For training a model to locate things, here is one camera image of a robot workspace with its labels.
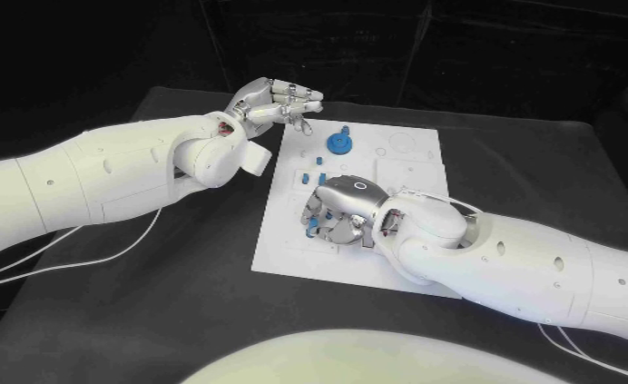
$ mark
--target robotic hand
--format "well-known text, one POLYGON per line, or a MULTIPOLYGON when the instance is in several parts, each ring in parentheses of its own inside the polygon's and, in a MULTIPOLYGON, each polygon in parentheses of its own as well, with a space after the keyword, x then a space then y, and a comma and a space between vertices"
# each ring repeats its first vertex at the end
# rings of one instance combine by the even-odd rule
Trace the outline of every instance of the robotic hand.
POLYGON ((417 284, 439 282, 515 318, 628 339, 628 252, 428 192, 389 196, 347 175, 317 187, 301 223, 332 243, 363 241, 417 284), (334 228, 315 222, 324 210, 334 228))
POLYGON ((237 169, 260 175, 271 152, 249 139, 272 123, 305 135, 302 113, 322 94, 259 78, 224 112, 85 132, 40 153, 0 162, 0 251, 62 228, 131 219, 220 187, 237 169))

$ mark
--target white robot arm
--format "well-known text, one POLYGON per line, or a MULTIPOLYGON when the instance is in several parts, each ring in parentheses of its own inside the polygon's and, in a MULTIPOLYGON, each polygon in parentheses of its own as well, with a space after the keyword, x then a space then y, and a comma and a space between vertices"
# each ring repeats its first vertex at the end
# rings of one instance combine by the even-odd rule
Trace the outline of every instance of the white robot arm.
POLYGON ((343 175, 314 191, 302 224, 327 241, 363 241, 417 284, 439 282, 515 318, 628 339, 628 252, 466 204, 464 216, 449 201, 412 190, 390 196, 343 175), (331 229, 311 222, 321 211, 338 219, 331 229))
POLYGON ((239 168, 260 175, 271 152, 249 139, 272 123, 311 134, 302 113, 321 110, 321 99, 296 84, 259 78, 224 112, 114 125, 3 160, 0 251, 62 228, 134 218, 223 186, 239 168))

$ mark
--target black table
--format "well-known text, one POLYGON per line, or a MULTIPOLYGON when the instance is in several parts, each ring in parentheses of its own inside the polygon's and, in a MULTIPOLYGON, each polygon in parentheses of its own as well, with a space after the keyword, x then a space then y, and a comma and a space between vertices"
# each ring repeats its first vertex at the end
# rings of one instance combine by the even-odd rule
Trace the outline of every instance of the black table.
MULTIPOLYGON (((209 113, 229 100, 154 88, 135 119, 209 113)), ((436 129, 451 196, 628 249, 628 195, 587 124, 350 103, 328 103, 312 117, 436 129)), ((281 132, 275 125, 256 140, 273 154, 281 132)), ((145 240, 115 261, 29 279, 0 321, 3 382, 171 383, 258 341, 332 328, 452 341, 572 382, 622 381, 559 351, 533 323, 465 300, 250 271, 275 158, 262 177, 240 171, 222 188, 164 208, 145 240)), ((151 217, 85 227, 37 268, 114 254, 151 217)), ((569 333, 595 358, 628 367, 626 340, 569 333)))

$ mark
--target blue object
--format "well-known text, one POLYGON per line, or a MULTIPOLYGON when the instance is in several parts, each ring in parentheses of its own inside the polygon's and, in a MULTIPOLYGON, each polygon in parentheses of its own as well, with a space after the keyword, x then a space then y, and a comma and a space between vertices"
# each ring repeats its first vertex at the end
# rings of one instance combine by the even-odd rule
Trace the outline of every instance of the blue object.
POLYGON ((353 143, 350 141, 350 128, 345 125, 340 133, 334 133, 327 139, 327 149, 335 155, 343 155, 350 151, 353 143))
POLYGON ((312 239, 314 236, 309 234, 309 231, 312 228, 318 227, 318 218, 311 217, 309 218, 309 223, 307 224, 307 230, 305 230, 305 236, 312 239))

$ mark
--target table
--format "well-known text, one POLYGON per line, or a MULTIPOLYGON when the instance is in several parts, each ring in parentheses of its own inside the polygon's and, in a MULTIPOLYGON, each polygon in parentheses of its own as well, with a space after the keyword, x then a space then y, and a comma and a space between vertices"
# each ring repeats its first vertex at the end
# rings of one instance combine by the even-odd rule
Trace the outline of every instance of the table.
MULTIPOLYGON (((157 87, 135 120, 209 113, 229 100, 157 87)), ((628 249, 628 194, 586 123, 351 103, 328 103, 315 117, 436 129, 452 197, 628 249)), ((255 140, 272 153, 281 131, 275 125, 255 140)), ((262 177, 240 171, 222 188, 164 208, 115 261, 29 279, 0 321, 3 382, 171 383, 258 341, 334 328, 417 334, 567 381, 621 382, 550 346, 533 323, 475 303, 250 271, 273 170, 275 157, 262 177)), ((152 215, 82 228, 37 268, 114 254, 152 215)), ((595 358, 628 367, 623 339, 567 332, 595 358)))

